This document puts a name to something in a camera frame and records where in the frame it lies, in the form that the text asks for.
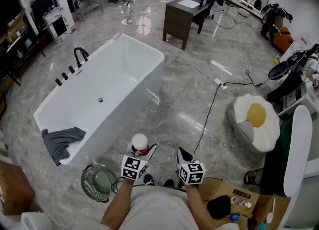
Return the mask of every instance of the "white cap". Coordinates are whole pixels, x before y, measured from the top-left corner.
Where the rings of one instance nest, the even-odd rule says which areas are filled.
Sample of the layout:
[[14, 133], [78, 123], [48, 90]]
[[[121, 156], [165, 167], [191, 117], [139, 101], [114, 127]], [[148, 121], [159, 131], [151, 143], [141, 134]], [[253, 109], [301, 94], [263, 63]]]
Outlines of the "white cap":
[[145, 137], [145, 135], [138, 133], [133, 136], [132, 145], [137, 150], [143, 150], [146, 149], [148, 145], [148, 140]]

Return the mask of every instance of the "gray towel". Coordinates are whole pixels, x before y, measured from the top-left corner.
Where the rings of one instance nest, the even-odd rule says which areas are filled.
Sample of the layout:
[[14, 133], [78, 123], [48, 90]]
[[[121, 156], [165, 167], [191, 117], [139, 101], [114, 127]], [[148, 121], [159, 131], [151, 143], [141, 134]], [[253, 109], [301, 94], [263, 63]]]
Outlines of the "gray towel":
[[83, 140], [85, 134], [85, 131], [77, 127], [52, 133], [49, 133], [46, 129], [42, 131], [42, 138], [53, 161], [59, 166], [61, 159], [69, 158], [70, 156], [66, 148], [71, 143]]

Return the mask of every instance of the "white shirt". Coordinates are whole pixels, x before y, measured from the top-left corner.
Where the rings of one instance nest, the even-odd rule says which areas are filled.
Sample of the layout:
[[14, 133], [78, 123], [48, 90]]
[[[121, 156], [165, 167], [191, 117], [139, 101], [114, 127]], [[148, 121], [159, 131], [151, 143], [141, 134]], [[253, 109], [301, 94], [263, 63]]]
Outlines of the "white shirt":
[[[81, 220], [73, 230], [110, 230], [92, 220]], [[130, 211], [119, 230], [198, 230], [185, 192], [159, 187], [134, 187]]]
[[[316, 57], [317, 58], [317, 55], [316, 54], [312, 54], [311, 55], [312, 57]], [[307, 78], [307, 71], [311, 68], [313, 69], [314, 71], [317, 70], [317, 67], [318, 67], [318, 61], [316, 59], [313, 59], [313, 58], [309, 58], [306, 62], [306, 64], [303, 66], [302, 68], [302, 72], [303, 72], [303, 75], [302, 75], [302, 80], [304, 81], [306, 78]]]

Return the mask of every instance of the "dark wooden table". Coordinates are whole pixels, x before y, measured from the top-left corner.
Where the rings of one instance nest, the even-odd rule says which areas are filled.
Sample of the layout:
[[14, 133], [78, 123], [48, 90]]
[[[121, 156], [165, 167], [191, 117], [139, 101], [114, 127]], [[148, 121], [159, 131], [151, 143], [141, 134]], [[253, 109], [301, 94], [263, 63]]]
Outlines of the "dark wooden table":
[[163, 41], [167, 34], [183, 40], [182, 50], [185, 50], [192, 22], [199, 25], [197, 33], [200, 34], [207, 16], [208, 4], [195, 8], [180, 5], [183, 0], [175, 0], [166, 4]]

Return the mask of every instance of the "black bathtub faucet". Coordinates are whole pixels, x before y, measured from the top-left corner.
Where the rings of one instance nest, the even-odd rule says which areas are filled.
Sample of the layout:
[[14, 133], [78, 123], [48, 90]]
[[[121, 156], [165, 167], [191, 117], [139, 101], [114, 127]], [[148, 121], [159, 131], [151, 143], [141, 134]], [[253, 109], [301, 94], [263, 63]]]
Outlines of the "black bathtub faucet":
[[76, 54], [76, 51], [79, 50], [82, 54], [82, 56], [84, 57], [84, 61], [87, 62], [88, 61], [88, 56], [89, 56], [89, 53], [86, 52], [86, 50], [84, 50], [83, 48], [80, 48], [80, 47], [76, 47], [74, 49], [74, 56], [75, 56], [75, 59], [76, 59], [76, 63], [78, 65], [78, 68], [80, 68], [82, 66], [82, 64], [80, 63], [79, 61], [79, 58], [78, 58], [78, 55]]

